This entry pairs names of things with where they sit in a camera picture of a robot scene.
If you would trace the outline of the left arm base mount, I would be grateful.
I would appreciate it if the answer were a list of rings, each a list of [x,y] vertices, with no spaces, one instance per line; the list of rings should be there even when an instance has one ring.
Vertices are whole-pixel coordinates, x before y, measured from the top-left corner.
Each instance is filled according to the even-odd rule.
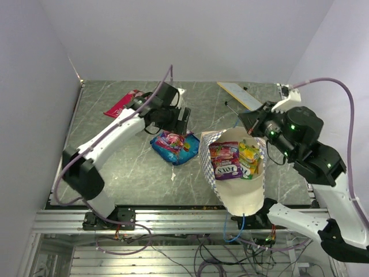
[[[107,220],[94,212],[87,212],[82,223],[84,231],[134,230],[135,211],[131,208],[115,208]]]

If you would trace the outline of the blue snack bag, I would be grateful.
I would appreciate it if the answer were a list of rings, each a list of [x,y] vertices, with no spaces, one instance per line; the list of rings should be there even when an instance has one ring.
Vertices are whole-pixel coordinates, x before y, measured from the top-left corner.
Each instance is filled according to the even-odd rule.
[[[178,135],[163,131],[150,141],[151,147],[174,166],[185,164],[198,154],[199,139],[190,131]]]

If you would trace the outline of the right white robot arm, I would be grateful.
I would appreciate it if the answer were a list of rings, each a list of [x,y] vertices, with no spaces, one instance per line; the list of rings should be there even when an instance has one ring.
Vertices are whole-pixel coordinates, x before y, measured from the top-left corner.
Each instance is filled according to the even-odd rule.
[[[340,154],[318,138],[323,120],[307,107],[293,107],[286,112],[272,110],[265,102],[254,111],[238,115],[247,134],[266,138],[283,155],[284,163],[312,185],[329,211],[329,219],[318,219],[266,198],[255,211],[260,228],[271,224],[297,231],[320,243],[330,257],[346,263],[368,263],[368,227],[360,218],[349,194],[348,169]]]

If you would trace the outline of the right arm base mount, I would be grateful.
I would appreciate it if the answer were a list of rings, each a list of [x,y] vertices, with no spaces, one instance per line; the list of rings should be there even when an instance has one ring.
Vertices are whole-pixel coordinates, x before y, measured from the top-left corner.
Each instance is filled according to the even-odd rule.
[[[251,216],[233,216],[231,219],[237,222],[238,229],[244,230],[271,229],[272,223],[268,218],[268,210],[260,210]]]

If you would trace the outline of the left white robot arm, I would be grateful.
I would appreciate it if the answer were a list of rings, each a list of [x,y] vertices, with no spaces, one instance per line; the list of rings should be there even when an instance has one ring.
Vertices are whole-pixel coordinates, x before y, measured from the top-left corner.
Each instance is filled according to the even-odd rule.
[[[118,221],[115,203],[104,191],[102,166],[126,141],[148,126],[185,135],[191,113],[183,103],[185,92],[162,82],[153,92],[132,98],[94,138],[78,148],[63,150],[61,179],[98,213],[97,222],[102,228],[111,229]]]

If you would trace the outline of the blue checkered paper bag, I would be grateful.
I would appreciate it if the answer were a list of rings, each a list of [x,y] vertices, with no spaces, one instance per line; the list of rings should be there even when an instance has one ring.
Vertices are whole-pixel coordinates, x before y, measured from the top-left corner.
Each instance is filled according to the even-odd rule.
[[[223,143],[234,139],[236,142],[245,140],[247,145],[256,146],[261,154],[266,154],[266,144],[260,138],[249,136],[243,127],[209,131],[201,133],[199,143],[199,163],[205,180],[226,208],[228,215],[238,222],[239,234],[251,227],[251,216],[263,206],[265,197],[265,158],[261,158],[259,174],[251,180],[233,178],[215,179],[215,170],[210,162],[211,143]]]

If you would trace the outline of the yellow green candy wrapper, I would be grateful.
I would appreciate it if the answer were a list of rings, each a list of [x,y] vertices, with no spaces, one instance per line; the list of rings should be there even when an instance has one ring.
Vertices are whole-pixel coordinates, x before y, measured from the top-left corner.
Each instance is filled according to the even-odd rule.
[[[259,175],[261,156],[259,148],[250,145],[244,139],[239,143],[239,163],[242,171],[241,179],[251,180]]]

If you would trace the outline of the purple Fox's berries candy bag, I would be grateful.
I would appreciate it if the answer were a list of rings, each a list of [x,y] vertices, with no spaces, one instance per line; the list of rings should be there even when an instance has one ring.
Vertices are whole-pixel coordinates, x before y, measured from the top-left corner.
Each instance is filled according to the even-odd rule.
[[[183,148],[185,143],[185,136],[163,131],[159,136],[156,137],[155,144],[159,147],[178,154]]]

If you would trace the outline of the red snack bag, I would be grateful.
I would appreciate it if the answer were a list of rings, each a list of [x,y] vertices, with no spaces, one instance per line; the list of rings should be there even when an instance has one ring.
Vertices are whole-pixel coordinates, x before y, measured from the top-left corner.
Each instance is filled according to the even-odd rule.
[[[117,118],[121,112],[125,109],[126,105],[136,96],[142,96],[144,92],[134,89],[128,92],[121,100],[119,100],[116,104],[113,105],[108,111],[103,114],[111,117]]]

